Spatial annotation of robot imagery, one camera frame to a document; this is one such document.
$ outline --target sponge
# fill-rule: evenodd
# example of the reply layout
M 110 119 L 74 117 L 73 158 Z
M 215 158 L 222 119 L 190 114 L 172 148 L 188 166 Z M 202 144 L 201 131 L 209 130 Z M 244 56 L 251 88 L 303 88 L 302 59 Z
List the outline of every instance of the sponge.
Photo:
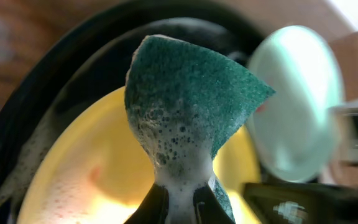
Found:
M 212 168 L 218 149 L 273 93 L 217 52 L 161 35 L 143 40 L 127 74 L 125 106 L 155 183 L 168 190 L 167 223 L 196 223 L 195 190 L 222 189 Z M 217 192 L 233 220 L 226 193 Z

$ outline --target black rim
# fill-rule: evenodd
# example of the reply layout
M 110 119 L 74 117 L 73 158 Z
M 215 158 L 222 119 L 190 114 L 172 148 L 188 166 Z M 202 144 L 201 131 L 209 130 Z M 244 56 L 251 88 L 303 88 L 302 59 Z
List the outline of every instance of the black rim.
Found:
M 131 1 L 88 19 L 52 47 L 1 110 L 0 151 L 4 153 L 0 153 L 0 186 L 57 93 L 93 53 L 129 30 L 174 17 L 194 17 L 221 25 L 241 37 L 241 47 L 248 54 L 263 39 L 244 19 L 207 1 Z

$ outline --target sponge edge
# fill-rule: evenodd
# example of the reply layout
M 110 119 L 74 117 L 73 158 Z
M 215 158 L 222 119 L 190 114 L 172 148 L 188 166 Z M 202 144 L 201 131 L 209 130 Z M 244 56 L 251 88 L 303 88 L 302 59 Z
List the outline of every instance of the sponge edge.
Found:
M 191 125 L 197 120 L 198 131 L 212 142 L 212 159 L 249 115 L 274 94 L 237 62 L 181 40 L 147 36 L 134 57 L 125 92 L 132 130 L 136 130 L 135 119 L 150 116 L 148 111 L 159 107 L 156 103 L 170 114 L 183 108 L 178 122 Z

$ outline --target white surface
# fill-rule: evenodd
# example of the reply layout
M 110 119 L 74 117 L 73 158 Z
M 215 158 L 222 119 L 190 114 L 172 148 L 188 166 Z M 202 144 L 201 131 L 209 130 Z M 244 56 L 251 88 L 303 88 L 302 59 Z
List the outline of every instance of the white surface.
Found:
M 338 142 L 328 108 L 342 103 L 342 80 L 331 49 L 309 28 L 285 27 L 259 46 L 248 69 L 277 91 L 247 123 L 260 160 L 283 180 L 312 179 Z

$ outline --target yellow bowl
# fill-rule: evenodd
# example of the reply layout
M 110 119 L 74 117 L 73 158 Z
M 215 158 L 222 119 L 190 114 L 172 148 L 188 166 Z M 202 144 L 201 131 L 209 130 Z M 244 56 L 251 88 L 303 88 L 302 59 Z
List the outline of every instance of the yellow bowl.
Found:
M 213 166 L 236 222 L 258 223 L 240 197 L 244 182 L 260 180 L 245 128 L 220 149 Z M 30 185 L 18 223 L 123 223 L 153 182 L 153 167 L 127 123 L 122 87 L 90 106 L 58 138 Z

